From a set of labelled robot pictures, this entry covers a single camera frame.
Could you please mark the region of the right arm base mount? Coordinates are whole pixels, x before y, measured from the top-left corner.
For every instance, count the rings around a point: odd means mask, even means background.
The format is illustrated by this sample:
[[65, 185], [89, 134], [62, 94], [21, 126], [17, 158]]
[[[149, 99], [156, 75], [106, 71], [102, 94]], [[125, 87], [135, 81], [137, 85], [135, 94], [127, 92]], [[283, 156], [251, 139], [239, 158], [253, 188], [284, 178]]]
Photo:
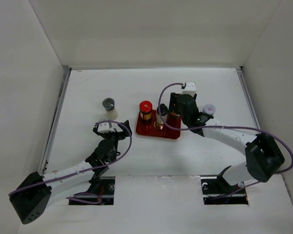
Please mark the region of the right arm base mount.
[[231, 194], [240, 188], [244, 187], [244, 183], [239, 186], [229, 185], [223, 175], [230, 166], [226, 167], [218, 175], [203, 175], [200, 177], [203, 203], [205, 205], [248, 205], [246, 190], [240, 190]]

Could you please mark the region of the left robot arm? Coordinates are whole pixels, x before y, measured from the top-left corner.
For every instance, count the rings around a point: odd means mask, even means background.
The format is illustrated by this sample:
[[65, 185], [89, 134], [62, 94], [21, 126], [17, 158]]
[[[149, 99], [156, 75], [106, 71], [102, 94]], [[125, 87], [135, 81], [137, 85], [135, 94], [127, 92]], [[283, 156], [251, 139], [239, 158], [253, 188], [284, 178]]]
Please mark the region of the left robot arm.
[[101, 176], [110, 165], [124, 157], [118, 151], [119, 141], [132, 139], [128, 120], [116, 123], [119, 131], [111, 127], [113, 123], [112, 120], [103, 120], [95, 124], [93, 132], [102, 140], [85, 160], [49, 174], [33, 172], [8, 195], [23, 225], [33, 222], [47, 207], [62, 199], [75, 199], [76, 195], [84, 192], [91, 195], [98, 192]]

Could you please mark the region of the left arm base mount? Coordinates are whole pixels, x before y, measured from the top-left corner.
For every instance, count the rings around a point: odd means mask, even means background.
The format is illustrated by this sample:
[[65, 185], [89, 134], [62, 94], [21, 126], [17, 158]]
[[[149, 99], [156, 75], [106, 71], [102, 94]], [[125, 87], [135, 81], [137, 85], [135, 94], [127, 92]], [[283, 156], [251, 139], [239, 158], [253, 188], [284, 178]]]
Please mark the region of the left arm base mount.
[[93, 182], [86, 192], [74, 195], [73, 200], [68, 201], [68, 205], [92, 205], [107, 206], [114, 204], [115, 177], [101, 177]]

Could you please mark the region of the silver lid glass jar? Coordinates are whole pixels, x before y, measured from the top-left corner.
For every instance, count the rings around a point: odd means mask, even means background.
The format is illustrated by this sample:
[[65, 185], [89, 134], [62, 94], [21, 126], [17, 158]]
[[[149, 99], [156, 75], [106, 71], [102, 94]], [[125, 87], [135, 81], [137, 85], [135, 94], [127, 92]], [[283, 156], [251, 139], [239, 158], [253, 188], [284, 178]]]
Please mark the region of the silver lid glass jar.
[[214, 114], [216, 112], [216, 108], [212, 104], [206, 104], [203, 107], [203, 114], [207, 117], [213, 118]]

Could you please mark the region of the black cap white bottle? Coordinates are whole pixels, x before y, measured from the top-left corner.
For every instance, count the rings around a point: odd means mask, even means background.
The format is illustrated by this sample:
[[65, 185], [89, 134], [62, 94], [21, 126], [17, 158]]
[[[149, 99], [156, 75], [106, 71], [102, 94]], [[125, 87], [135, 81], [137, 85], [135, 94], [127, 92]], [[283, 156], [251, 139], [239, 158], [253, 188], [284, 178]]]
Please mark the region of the black cap white bottle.
[[168, 115], [168, 107], [164, 104], [161, 103], [156, 111], [156, 121], [154, 123], [155, 128], [157, 129], [163, 129], [164, 127], [164, 122], [167, 121], [167, 115]]

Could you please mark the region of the clear lid white shaker bottle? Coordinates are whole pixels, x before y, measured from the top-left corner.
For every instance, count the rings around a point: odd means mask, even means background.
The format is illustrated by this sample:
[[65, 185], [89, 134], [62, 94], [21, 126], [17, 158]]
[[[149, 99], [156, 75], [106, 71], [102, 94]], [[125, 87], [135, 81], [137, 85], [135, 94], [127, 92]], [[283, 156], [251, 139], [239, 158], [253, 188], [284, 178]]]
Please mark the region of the clear lid white shaker bottle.
[[102, 101], [102, 106], [105, 109], [105, 116], [107, 119], [116, 120], [118, 117], [118, 112], [115, 108], [114, 99], [108, 97]]

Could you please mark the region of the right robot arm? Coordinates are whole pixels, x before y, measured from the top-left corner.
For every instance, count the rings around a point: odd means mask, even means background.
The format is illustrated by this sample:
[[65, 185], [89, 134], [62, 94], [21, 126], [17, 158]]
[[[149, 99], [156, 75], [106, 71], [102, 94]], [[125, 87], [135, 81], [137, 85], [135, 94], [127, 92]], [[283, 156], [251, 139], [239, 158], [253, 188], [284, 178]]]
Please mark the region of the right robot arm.
[[213, 116], [215, 107], [212, 105], [205, 105], [200, 112], [195, 97], [181, 94], [177, 95], [173, 108], [191, 132], [226, 144], [245, 157], [243, 163], [228, 166], [217, 176], [217, 188], [223, 193], [228, 193], [240, 182], [252, 179], [267, 182], [285, 162], [272, 136], [224, 127]]

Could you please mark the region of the red lid chili sauce jar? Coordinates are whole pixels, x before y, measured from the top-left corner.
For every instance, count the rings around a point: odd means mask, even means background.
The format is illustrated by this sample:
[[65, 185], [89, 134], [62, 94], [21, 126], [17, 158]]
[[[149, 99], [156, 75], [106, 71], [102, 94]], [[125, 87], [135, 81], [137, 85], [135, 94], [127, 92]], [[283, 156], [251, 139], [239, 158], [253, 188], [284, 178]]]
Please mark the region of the red lid chili sauce jar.
[[139, 110], [140, 110], [140, 119], [148, 123], [151, 121], [152, 118], [152, 103], [148, 100], [144, 100], [139, 104]]

